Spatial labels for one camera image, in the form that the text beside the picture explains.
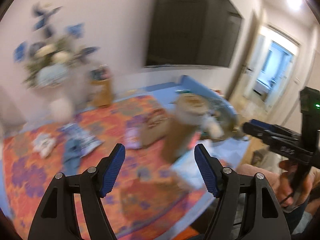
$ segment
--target bolt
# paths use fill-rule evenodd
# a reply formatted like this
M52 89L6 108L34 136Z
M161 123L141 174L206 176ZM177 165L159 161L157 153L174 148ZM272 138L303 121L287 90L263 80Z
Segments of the bolt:
M226 174L230 174L232 172L232 170L228 167L223 168L223 172Z
M62 178L62 173L58 172L55 176L56 179L61 179Z
M96 170L97 170L96 167L90 167L90 168L88 168L88 172L89 172L89 173L94 173Z
M264 175L262 173L257 173L257 178L258 179L264 179Z

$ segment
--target wooden floor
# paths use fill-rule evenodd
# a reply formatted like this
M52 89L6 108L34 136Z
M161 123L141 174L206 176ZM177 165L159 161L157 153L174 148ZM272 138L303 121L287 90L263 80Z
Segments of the wooden floor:
M246 77L242 77L231 95L230 103L240 115L240 122L244 123L251 119L257 119L266 122L268 112L265 110L265 105L260 95L252 91L248 98L243 96L245 86L247 84ZM251 137L250 144L240 164L251 163L253 152L259 150L266 145L261 140Z

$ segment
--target black tv screen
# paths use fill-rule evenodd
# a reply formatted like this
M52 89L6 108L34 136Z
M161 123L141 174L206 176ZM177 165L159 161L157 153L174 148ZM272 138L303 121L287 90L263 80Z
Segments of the black tv screen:
M155 0L146 66L229 67L241 21L229 0Z

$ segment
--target hand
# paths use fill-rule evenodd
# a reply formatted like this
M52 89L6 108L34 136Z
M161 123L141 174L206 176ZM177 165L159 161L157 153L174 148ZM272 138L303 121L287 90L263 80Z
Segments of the hand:
M284 200L287 196L289 196L292 193L292 188L290 186L290 181L288 179L289 174L292 172L295 172L297 170L297 165L292 165L292 162L290 160L285 160L279 163L279 167L281 169L286 170L286 172L282 173L279 177L280 185L278 187L278 190L276 192L276 197L279 202ZM301 195L296 203L297 206L301 205L306 201L308 198L310 191L312 189L312 178L310 175L308 175L302 184L302 192ZM287 207L293 204L293 198L288 198L284 203L282 203L282 207Z

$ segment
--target floral tablecloth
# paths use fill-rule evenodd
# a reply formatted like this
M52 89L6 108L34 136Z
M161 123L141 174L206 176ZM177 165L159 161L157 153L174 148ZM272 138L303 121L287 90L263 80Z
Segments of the floral tablecloth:
M75 121L104 143L81 159L79 173L96 166L108 156L116 143L124 142L126 122L137 115L158 108L152 96L138 96L78 114ZM41 133L58 141L47 159L33 152L32 141ZM18 134L4 141L3 163L5 188L12 210L13 223L27 239L39 202L53 176L63 172L62 155L65 138L60 126L53 123ZM118 239L151 240L180 220L206 192L188 192L171 175L169 165L160 157L163 141L147 149L126 150L126 159L111 193L102 199L109 222ZM82 238L90 239L81 207L75 194L76 211Z

